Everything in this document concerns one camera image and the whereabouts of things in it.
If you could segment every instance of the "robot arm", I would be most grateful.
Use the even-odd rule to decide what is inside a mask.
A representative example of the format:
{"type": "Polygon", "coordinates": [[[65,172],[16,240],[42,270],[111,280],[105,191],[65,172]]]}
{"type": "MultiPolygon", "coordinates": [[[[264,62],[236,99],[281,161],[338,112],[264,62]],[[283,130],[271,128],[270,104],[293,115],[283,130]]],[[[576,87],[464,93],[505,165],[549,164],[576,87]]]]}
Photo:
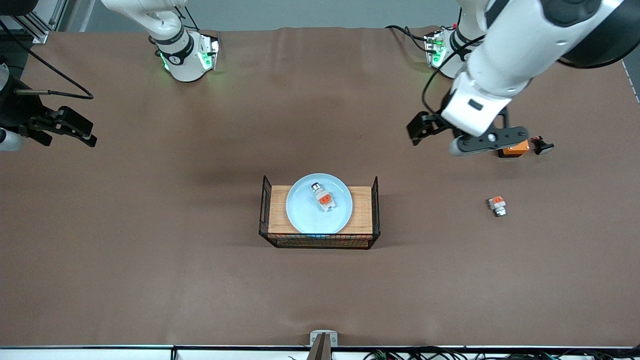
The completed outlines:
{"type": "Polygon", "coordinates": [[[213,70],[218,38],[187,31],[174,8],[188,0],[102,0],[106,8],[121,13],[145,28],[160,50],[164,67],[179,81],[190,82],[213,70]]]}
{"type": "MultiPolygon", "coordinates": [[[[463,12],[460,25],[440,35],[444,40],[442,49],[437,49],[440,62],[471,39],[481,35],[484,39],[460,50],[441,68],[455,79],[444,108],[434,115],[435,120],[445,120],[440,126],[454,129],[457,137],[450,151],[455,155],[497,150],[525,140],[524,128],[511,131],[508,140],[504,138],[508,129],[495,129],[493,121],[532,78],[558,59],[565,57],[579,67],[593,67],[617,60],[640,40],[640,0],[459,3],[463,12]],[[612,35],[592,36],[599,33],[612,35]]],[[[433,56],[429,60],[434,64],[433,56]]],[[[419,135],[417,122],[412,122],[413,129],[408,127],[414,144],[419,135]]]]}

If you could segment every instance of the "brown table surface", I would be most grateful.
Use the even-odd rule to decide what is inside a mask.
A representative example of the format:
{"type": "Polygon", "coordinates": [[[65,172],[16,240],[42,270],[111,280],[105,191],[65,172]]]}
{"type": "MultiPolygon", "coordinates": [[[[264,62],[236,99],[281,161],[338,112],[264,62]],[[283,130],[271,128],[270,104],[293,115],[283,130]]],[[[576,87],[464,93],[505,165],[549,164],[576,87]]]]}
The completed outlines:
{"type": "MultiPolygon", "coordinates": [[[[144,33],[53,33],[35,49],[95,94],[95,123],[2,159],[2,345],[635,345],[640,107],[620,63],[554,65],[509,106],[544,156],[413,147],[422,54],[386,29],[222,34],[220,67],[166,73],[144,33]],[[275,249],[262,176],[380,179],[372,250],[275,249]],[[495,218],[489,197],[509,215],[495,218]]],[[[74,90],[30,59],[33,88],[74,90]]],[[[438,104],[450,81],[429,91],[438,104]]]]}

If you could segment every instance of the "white plate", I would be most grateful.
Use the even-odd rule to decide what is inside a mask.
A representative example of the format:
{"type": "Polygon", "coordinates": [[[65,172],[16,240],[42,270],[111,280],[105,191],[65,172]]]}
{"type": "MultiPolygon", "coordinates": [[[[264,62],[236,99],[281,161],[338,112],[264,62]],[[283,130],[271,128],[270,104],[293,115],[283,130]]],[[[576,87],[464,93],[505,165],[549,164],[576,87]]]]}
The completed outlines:
{"type": "Polygon", "coordinates": [[[303,234],[335,234],[349,222],[353,199],[349,188],[329,174],[310,174],[296,181],[287,195],[287,216],[293,227],[303,234]],[[311,190],[320,184],[328,191],[335,207],[324,211],[311,190]]]}

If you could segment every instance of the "black wire basket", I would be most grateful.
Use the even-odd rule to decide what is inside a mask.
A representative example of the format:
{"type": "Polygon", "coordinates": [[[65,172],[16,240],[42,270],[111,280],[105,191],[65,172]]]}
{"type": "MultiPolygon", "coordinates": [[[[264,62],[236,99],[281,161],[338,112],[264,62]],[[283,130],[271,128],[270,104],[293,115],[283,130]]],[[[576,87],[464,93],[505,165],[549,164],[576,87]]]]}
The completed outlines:
{"type": "Polygon", "coordinates": [[[260,205],[260,226],[258,234],[278,248],[289,249],[360,249],[367,250],[380,237],[380,207],[378,202],[378,177],[371,186],[371,231],[351,234],[301,234],[270,233],[272,186],[266,176],[262,180],[262,204],[260,205]]]}

